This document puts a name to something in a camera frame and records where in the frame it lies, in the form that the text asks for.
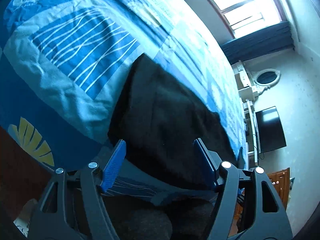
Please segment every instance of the blue bed sheet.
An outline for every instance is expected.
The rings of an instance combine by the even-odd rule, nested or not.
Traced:
[[[3,23],[0,125],[38,161],[76,170],[110,147],[113,109],[146,53],[219,113],[248,168],[233,71],[184,0],[12,0]]]

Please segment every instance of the flat screen television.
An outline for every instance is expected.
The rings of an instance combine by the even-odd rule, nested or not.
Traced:
[[[256,112],[260,152],[269,152],[287,146],[280,117],[275,106]]]

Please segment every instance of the brown cabinet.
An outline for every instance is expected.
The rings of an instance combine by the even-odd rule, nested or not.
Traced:
[[[275,186],[275,189],[278,192],[280,199],[282,200],[284,208],[287,209],[290,187],[290,168],[268,174],[268,177],[271,183]],[[237,204],[234,218],[238,219],[241,213],[242,207]]]

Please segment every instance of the white wall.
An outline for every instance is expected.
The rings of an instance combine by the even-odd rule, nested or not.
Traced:
[[[219,14],[208,0],[185,0],[198,17],[204,22],[218,44],[223,44],[233,39],[230,31],[225,26]]]
[[[320,67],[320,17],[311,0],[287,0],[298,32],[297,52]]]
[[[281,72],[279,83],[258,97],[255,111],[276,106],[287,147],[265,153],[259,165],[267,173],[290,167],[295,182],[287,214],[295,235],[320,200],[320,68],[293,50],[245,63],[250,71],[271,67]]]

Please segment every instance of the patterned bedspread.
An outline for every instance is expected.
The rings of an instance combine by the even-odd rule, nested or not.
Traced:
[[[113,109],[142,53],[219,113],[247,160],[233,71],[183,0],[12,0],[3,22],[0,125],[38,161],[76,170],[109,147]]]

